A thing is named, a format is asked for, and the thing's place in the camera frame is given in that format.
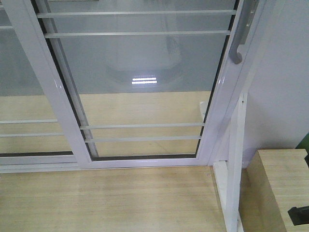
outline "metal bar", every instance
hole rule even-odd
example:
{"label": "metal bar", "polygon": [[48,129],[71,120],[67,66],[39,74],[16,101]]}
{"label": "metal bar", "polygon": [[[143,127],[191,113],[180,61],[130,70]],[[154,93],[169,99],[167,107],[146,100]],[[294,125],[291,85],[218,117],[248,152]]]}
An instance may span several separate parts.
{"label": "metal bar", "polygon": [[15,123],[46,123],[46,122],[58,122],[57,119],[38,119],[38,120],[9,120],[0,121],[0,124],[15,124]]}
{"label": "metal bar", "polygon": [[229,35],[229,30],[202,30],[202,31],[147,31],[147,32],[77,32],[77,33],[47,33],[47,39],[59,39],[79,36],[126,36],[126,35]]}
{"label": "metal bar", "polygon": [[203,127],[205,123],[170,123],[170,124],[132,124],[132,125],[94,125],[83,126],[81,130],[112,128],[149,128],[149,127]]}
{"label": "metal bar", "polygon": [[200,11],[118,11],[118,12],[52,12],[38,13],[38,18],[56,18],[67,16],[90,16],[90,15],[235,15],[236,10],[200,10]]}
{"label": "metal bar", "polygon": [[140,142],[140,141],[163,141],[163,140],[198,140],[201,136],[167,136],[167,137],[129,137],[129,138],[98,138],[98,139],[85,139],[85,143],[97,142]]}
{"label": "metal bar", "polygon": [[0,165],[21,165],[38,163],[74,163],[74,155],[41,155],[41,156],[15,156],[0,157]]}
{"label": "metal bar", "polygon": [[13,29],[12,26],[0,26],[0,30],[4,30],[4,29]]}
{"label": "metal bar", "polygon": [[29,136],[58,136],[64,135],[63,133],[25,133],[25,134],[0,134],[0,138],[7,137],[29,137]]}

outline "wooden floor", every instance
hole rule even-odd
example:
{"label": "wooden floor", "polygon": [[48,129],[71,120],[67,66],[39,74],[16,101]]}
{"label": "wooden floor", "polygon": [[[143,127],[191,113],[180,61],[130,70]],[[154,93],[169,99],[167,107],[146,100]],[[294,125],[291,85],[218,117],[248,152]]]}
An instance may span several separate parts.
{"label": "wooden floor", "polygon": [[224,232],[211,167],[2,174],[3,232]]}

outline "white post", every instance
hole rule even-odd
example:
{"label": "white post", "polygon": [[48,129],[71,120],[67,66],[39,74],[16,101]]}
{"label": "white post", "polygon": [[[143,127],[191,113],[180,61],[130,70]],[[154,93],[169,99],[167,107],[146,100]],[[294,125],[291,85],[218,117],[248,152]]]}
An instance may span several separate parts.
{"label": "white post", "polygon": [[247,94],[241,94],[236,108],[232,114],[230,124],[230,144],[227,165],[228,173],[225,209],[225,225],[227,232],[237,231],[246,104]]}

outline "glass pane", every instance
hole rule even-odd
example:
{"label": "glass pane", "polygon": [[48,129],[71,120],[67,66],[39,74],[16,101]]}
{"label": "glass pane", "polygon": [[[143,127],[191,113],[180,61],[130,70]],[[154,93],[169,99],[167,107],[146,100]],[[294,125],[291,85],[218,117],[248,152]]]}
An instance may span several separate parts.
{"label": "glass pane", "polygon": [[[47,9],[53,13],[110,12],[55,16],[55,27],[47,30],[63,33],[56,33],[58,43],[89,125],[154,124],[153,128],[93,129],[87,141],[199,137],[201,126],[155,124],[203,122],[200,104],[209,100],[235,12],[202,11],[233,10],[234,4],[233,0],[50,2]],[[51,29],[50,19],[43,22]],[[104,34],[93,36],[93,32]],[[198,139],[95,143],[99,157],[194,154],[197,144]]]}
{"label": "glass pane", "polygon": [[194,154],[197,140],[96,143],[99,157]]}
{"label": "glass pane", "polygon": [[70,151],[64,135],[28,136],[62,133],[57,122],[13,123],[56,118],[12,29],[0,30],[0,61],[0,154]]}

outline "black latch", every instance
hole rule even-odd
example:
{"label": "black latch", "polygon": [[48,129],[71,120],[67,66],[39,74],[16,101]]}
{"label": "black latch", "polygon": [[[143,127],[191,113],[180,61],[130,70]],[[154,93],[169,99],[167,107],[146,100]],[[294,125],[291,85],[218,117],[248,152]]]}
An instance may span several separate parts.
{"label": "black latch", "polygon": [[305,207],[292,207],[288,214],[295,226],[309,224],[309,206]]}
{"label": "black latch", "polygon": [[307,163],[307,165],[309,167],[309,154],[305,157],[305,161],[306,161],[306,163]]}

